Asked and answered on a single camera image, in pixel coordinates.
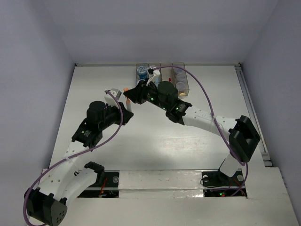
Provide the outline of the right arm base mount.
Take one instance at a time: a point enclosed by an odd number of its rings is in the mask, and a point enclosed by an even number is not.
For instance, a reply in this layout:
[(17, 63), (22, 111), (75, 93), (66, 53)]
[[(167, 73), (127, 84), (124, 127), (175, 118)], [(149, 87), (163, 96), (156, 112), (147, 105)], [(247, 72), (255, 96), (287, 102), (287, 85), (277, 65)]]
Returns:
[(203, 186), (205, 197), (247, 197), (243, 184), (244, 176), (238, 169), (234, 176), (228, 177), (218, 170), (203, 171), (200, 184)]

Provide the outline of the clear highlighter orange tip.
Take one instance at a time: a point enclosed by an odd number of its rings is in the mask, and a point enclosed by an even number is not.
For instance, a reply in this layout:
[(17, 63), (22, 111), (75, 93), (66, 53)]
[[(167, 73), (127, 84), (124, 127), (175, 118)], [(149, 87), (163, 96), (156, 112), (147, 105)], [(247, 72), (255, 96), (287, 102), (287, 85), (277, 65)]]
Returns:
[(127, 110), (128, 110), (129, 112), (132, 111), (131, 101), (130, 101), (129, 98), (126, 99), (126, 107), (127, 107)]

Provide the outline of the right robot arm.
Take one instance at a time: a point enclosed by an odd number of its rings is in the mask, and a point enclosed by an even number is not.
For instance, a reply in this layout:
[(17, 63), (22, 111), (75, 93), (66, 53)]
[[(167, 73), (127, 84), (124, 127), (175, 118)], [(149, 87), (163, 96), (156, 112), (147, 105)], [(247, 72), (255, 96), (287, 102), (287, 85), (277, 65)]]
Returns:
[(250, 161), (261, 139), (248, 117), (226, 118), (200, 110), (181, 100), (178, 90), (168, 81), (157, 86), (153, 82), (140, 81), (135, 88), (124, 91), (124, 95), (135, 104), (150, 102), (165, 110), (166, 117), (174, 123), (203, 129), (224, 139), (230, 153), (216, 173), (217, 181), (223, 185), (233, 180), (241, 164)]

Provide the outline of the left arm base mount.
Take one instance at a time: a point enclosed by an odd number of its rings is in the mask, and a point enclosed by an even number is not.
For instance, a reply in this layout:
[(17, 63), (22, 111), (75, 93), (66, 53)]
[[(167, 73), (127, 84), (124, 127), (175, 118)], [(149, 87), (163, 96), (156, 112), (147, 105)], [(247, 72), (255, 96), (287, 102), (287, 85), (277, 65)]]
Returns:
[(96, 182), (86, 188), (78, 198), (118, 198), (119, 171), (105, 171)]

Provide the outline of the blue slime jar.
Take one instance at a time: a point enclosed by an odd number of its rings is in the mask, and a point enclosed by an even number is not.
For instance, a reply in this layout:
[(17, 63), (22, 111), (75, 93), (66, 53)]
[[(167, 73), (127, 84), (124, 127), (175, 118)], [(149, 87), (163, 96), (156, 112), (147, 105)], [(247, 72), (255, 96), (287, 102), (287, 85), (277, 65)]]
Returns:
[(137, 86), (141, 86), (141, 85), (143, 85), (145, 83), (145, 80), (139, 80), (138, 82), (137, 82)]
[(146, 79), (147, 78), (147, 67), (146, 66), (138, 66), (136, 69), (136, 75), (139, 79)]

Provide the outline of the clear jar of rubber bands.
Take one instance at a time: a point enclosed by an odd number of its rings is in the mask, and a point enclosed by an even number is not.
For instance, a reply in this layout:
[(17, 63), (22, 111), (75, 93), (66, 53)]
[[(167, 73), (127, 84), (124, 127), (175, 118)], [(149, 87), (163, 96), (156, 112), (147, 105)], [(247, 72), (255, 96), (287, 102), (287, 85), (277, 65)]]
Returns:
[(184, 73), (184, 70), (182, 70), (181, 68), (174, 68), (174, 72), (176, 74), (179, 74), (179, 73)]

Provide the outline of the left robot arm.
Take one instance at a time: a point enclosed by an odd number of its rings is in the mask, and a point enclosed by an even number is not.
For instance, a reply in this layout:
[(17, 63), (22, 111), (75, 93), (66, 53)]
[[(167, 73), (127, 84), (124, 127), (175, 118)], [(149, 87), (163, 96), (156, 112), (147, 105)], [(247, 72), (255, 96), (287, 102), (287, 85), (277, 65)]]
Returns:
[(104, 166), (88, 160), (91, 152), (104, 145), (100, 140), (109, 126), (126, 125), (133, 117), (130, 102), (109, 105), (90, 103), (85, 119), (71, 138), (64, 157), (36, 179), (24, 194), (23, 216), (29, 225), (32, 217), (43, 225), (57, 226), (68, 206), (90, 185), (105, 181)]

